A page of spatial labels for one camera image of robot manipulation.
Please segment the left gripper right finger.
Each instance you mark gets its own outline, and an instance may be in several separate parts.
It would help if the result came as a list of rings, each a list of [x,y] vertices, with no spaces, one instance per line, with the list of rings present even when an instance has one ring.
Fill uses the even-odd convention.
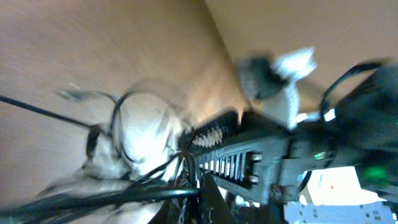
[[[211,173],[200,179],[201,222],[205,224],[237,224],[228,209]]]

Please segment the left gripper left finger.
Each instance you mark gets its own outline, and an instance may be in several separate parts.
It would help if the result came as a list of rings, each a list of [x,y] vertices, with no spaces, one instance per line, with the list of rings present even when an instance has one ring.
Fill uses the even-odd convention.
[[[185,223],[188,204],[197,199],[199,191],[195,187],[173,186],[155,189],[150,195],[164,203],[148,224]]]

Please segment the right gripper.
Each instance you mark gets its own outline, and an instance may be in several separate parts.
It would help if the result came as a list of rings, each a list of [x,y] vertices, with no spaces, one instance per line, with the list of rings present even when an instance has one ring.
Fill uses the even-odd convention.
[[[177,152],[194,156],[199,173],[210,172],[220,187],[233,193],[249,193],[248,199],[267,205],[270,201],[297,201],[305,187],[298,177],[327,168],[333,161],[331,144],[320,138],[265,139],[260,146],[239,142],[236,110],[222,111],[184,131]]]

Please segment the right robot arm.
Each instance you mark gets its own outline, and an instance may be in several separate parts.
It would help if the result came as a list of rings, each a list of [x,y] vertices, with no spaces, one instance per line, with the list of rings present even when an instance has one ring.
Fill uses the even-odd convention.
[[[397,201],[397,65],[359,63],[345,78],[370,76],[335,105],[327,121],[326,98],[315,121],[294,129],[253,110],[229,110],[178,140],[199,174],[246,199],[267,204],[298,199],[317,169],[353,166],[362,188]]]

